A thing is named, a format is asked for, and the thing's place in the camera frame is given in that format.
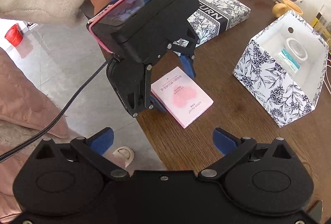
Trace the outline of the pink booklet box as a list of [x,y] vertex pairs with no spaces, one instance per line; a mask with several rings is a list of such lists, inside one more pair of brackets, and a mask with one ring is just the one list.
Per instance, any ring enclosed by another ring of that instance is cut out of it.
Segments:
[[151,92],[183,128],[187,128],[214,102],[179,67],[151,84]]

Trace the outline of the dental floss pick box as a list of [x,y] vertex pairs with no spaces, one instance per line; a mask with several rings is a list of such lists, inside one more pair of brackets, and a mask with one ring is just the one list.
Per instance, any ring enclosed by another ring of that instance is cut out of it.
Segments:
[[275,59],[288,72],[297,73],[300,69],[298,62],[293,58],[293,56],[290,55],[290,53],[288,53],[286,49],[280,50],[276,54]]

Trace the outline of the floral XIEFURN box lid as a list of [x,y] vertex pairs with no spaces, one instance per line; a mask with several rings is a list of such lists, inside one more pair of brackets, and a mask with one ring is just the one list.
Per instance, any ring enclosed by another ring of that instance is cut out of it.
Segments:
[[248,19],[251,9],[238,0],[198,0],[199,8],[187,19],[200,46]]

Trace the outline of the open floral storage box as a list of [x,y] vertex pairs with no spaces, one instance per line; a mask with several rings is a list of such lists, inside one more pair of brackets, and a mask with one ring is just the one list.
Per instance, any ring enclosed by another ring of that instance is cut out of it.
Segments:
[[[308,59],[298,62],[297,73],[288,72],[275,59],[295,38]],[[279,127],[312,112],[322,90],[329,46],[299,14],[288,11],[253,36],[233,70],[233,75],[260,103]]]

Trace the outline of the yellow ceramic mug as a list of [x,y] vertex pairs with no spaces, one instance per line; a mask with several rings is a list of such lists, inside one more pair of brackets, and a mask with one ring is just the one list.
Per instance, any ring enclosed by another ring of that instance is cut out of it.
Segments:
[[296,12],[299,15],[303,15],[301,8],[291,0],[282,0],[282,2],[275,4],[272,8],[272,13],[276,18],[279,18],[290,10]]

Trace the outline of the white round dish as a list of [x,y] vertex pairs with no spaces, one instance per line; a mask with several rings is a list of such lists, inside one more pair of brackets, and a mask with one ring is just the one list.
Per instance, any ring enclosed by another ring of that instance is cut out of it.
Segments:
[[295,38],[287,38],[285,41],[286,50],[293,58],[299,62],[305,62],[308,54],[304,46]]

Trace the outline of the red bucket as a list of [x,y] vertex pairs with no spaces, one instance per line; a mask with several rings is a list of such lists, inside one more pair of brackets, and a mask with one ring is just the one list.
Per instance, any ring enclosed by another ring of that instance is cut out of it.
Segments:
[[11,26],[5,34],[5,39],[14,47],[17,47],[22,42],[23,38],[18,23]]

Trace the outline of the clear plastic pitcher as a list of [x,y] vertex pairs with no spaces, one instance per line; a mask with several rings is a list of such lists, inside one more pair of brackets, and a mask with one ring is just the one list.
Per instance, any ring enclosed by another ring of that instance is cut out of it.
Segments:
[[323,5],[311,23],[314,30],[324,39],[324,41],[326,41],[329,46],[331,32],[330,17],[330,5]]

